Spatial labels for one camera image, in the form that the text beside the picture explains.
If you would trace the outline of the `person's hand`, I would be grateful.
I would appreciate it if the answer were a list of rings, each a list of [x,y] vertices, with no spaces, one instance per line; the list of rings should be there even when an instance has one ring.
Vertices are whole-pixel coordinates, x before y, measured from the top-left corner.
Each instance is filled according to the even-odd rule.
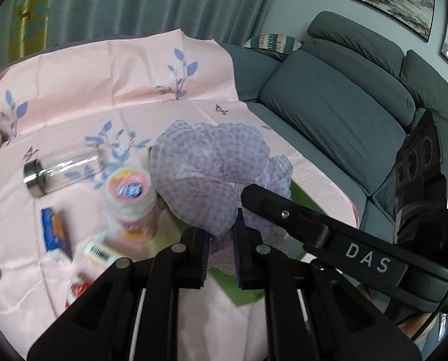
[[[437,315],[431,323],[426,324],[427,319],[431,315],[425,313],[422,315],[411,316],[408,319],[398,324],[398,328],[409,338],[414,338],[414,343],[420,343],[423,341],[430,331],[439,321],[439,316]]]

